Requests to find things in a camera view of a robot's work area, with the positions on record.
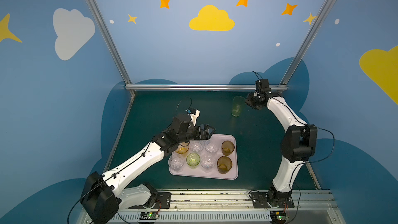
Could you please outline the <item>clear faceted glass back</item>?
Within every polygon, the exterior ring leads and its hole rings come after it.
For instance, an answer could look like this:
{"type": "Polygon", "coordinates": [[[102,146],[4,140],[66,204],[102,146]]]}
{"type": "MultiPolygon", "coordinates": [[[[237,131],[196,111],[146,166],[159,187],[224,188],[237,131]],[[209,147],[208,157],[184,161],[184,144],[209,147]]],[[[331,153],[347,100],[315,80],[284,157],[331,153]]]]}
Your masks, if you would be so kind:
{"type": "Polygon", "coordinates": [[[219,151],[219,144],[214,140],[208,140],[205,143],[205,150],[209,153],[216,154],[219,151]]]}

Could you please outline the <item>clear faceted glass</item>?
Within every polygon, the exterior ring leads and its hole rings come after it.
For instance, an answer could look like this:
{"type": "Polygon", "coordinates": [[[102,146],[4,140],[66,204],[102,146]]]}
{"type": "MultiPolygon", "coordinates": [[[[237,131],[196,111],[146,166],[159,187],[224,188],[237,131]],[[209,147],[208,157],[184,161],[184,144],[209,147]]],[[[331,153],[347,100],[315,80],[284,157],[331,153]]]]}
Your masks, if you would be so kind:
{"type": "Polygon", "coordinates": [[[210,172],[216,165],[215,156],[212,154],[205,154],[201,157],[201,169],[208,173],[210,172]]]}
{"type": "Polygon", "coordinates": [[[204,149],[205,143],[203,141],[191,141],[190,142],[190,150],[197,154],[201,153],[204,149]]]}
{"type": "Polygon", "coordinates": [[[209,153],[216,154],[219,151],[219,144],[214,140],[208,140],[205,143],[205,150],[209,153]]]}
{"type": "Polygon", "coordinates": [[[184,168],[185,163],[184,156],[178,153],[171,155],[168,161],[169,168],[173,172],[180,172],[184,168]]]}

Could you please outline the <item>tall yellow glass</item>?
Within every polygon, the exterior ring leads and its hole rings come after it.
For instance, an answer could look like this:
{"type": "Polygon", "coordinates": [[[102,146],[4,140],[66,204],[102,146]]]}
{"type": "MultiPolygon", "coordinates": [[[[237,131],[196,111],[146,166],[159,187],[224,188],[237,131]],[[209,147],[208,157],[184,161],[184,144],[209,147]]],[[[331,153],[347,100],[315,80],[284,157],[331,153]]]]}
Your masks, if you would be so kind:
{"type": "Polygon", "coordinates": [[[189,142],[182,142],[179,143],[177,149],[175,150],[176,153],[178,154],[185,154],[188,150],[189,150],[189,146],[190,143],[189,142]]]}

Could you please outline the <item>tall pale green glass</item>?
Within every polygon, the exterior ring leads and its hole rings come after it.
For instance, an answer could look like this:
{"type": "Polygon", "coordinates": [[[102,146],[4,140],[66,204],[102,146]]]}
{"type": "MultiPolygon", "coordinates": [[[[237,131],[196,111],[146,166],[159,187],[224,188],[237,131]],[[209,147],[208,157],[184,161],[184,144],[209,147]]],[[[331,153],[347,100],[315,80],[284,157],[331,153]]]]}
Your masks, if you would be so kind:
{"type": "Polygon", "coordinates": [[[244,106],[246,105],[245,103],[246,99],[242,96],[235,96],[233,99],[233,105],[232,105],[232,110],[231,114],[234,117],[239,117],[241,112],[244,109],[244,106]]]}

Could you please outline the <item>small dark brown cup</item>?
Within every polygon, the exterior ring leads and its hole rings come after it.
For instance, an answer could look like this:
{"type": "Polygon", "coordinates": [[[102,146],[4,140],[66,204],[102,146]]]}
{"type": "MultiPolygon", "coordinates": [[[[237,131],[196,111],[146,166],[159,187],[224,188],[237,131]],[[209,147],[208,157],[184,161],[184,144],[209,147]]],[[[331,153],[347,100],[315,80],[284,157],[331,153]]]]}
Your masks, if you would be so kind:
{"type": "Polygon", "coordinates": [[[231,141],[224,141],[221,145],[221,149],[224,156],[229,156],[235,150],[235,145],[231,141]]]}

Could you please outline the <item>lilac plastic tray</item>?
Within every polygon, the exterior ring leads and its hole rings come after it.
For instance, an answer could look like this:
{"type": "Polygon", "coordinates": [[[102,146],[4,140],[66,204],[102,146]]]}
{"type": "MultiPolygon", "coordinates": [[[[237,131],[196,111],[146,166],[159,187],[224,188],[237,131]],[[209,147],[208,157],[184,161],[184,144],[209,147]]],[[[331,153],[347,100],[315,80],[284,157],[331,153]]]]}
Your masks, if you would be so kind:
{"type": "MultiPolygon", "coordinates": [[[[216,154],[209,153],[205,150],[205,145],[204,149],[201,153],[199,153],[200,157],[202,157],[205,154],[212,154],[215,156],[216,160],[216,165],[215,167],[208,173],[205,173],[201,169],[201,163],[195,168],[191,168],[187,165],[187,162],[184,165],[184,168],[180,172],[173,172],[170,170],[169,171],[173,175],[177,176],[187,176],[187,177],[202,177],[202,178],[213,178],[213,179],[224,179],[224,180],[235,180],[238,177],[238,163],[237,163],[237,145],[236,145],[236,139],[232,135],[224,135],[224,134],[214,134],[210,140],[214,140],[219,144],[219,151],[216,154]],[[221,145],[224,141],[231,141],[235,145],[235,150],[231,155],[228,157],[232,160],[233,166],[232,169],[227,173],[227,174],[220,174],[217,169],[217,160],[221,157],[224,156],[222,153],[221,145]]],[[[188,150],[185,154],[181,154],[184,156],[185,160],[186,157],[189,153],[192,153],[191,150],[188,150]]]]}

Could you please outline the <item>green faceted glass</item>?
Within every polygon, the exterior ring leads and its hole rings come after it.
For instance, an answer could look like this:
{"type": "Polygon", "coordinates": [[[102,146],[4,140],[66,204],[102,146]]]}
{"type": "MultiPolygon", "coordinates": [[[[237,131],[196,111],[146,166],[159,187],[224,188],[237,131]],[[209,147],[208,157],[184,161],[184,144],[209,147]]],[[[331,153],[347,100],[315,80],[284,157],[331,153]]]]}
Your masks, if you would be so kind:
{"type": "Polygon", "coordinates": [[[187,155],[186,162],[189,167],[195,168],[200,165],[201,157],[198,153],[192,152],[187,155]]]}

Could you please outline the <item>dark brown textured cup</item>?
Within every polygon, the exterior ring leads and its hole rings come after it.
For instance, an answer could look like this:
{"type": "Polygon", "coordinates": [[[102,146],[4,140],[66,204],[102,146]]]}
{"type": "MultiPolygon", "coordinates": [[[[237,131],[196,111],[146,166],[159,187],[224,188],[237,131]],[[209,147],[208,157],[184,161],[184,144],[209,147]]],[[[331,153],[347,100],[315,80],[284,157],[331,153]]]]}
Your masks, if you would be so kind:
{"type": "Polygon", "coordinates": [[[232,160],[227,156],[221,156],[217,160],[217,169],[220,174],[227,174],[232,169],[232,160]]]}

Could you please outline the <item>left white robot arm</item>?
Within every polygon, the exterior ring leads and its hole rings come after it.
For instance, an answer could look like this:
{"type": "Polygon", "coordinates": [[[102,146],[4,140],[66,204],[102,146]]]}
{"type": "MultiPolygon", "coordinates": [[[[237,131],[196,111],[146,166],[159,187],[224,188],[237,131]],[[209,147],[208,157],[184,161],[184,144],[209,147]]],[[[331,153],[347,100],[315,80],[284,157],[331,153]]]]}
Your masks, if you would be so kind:
{"type": "Polygon", "coordinates": [[[127,161],[103,174],[90,174],[78,202],[91,222],[106,224],[122,209],[153,206],[158,192],[150,184],[140,184],[130,194],[122,192],[145,170],[176,151],[181,143],[209,140],[215,128],[209,124],[196,125],[198,117],[199,111],[193,109],[174,117],[165,130],[127,161]]]}

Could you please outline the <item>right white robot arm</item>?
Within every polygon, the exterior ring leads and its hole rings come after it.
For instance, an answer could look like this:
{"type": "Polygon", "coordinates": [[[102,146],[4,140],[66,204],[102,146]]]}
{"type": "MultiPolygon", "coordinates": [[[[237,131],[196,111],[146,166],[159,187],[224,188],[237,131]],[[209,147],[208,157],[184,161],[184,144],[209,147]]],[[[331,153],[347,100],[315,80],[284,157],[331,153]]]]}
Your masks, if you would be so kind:
{"type": "Polygon", "coordinates": [[[318,130],[302,120],[280,96],[254,92],[248,94],[245,102],[256,110],[267,107],[285,130],[280,144],[283,158],[267,192],[269,205],[277,207],[291,198],[293,183],[300,168],[315,154],[318,130]]]}

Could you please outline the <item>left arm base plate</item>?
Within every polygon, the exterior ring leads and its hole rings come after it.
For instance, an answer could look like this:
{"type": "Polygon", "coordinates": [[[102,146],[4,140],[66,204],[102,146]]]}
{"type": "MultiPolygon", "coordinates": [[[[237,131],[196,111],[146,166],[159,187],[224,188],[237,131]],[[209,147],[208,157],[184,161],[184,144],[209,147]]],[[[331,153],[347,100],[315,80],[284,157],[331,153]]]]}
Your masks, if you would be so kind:
{"type": "Polygon", "coordinates": [[[156,197],[152,196],[144,205],[131,206],[129,209],[169,209],[171,204],[170,192],[158,192],[156,197]]]}

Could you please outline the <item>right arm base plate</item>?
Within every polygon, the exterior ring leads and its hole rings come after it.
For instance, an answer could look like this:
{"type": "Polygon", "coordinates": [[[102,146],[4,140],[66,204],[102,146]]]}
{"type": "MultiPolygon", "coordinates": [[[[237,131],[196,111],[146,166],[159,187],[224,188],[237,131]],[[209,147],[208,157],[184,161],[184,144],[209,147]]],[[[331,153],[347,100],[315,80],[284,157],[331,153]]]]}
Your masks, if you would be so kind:
{"type": "Polygon", "coordinates": [[[248,193],[254,208],[294,208],[291,192],[250,191],[248,193]]]}

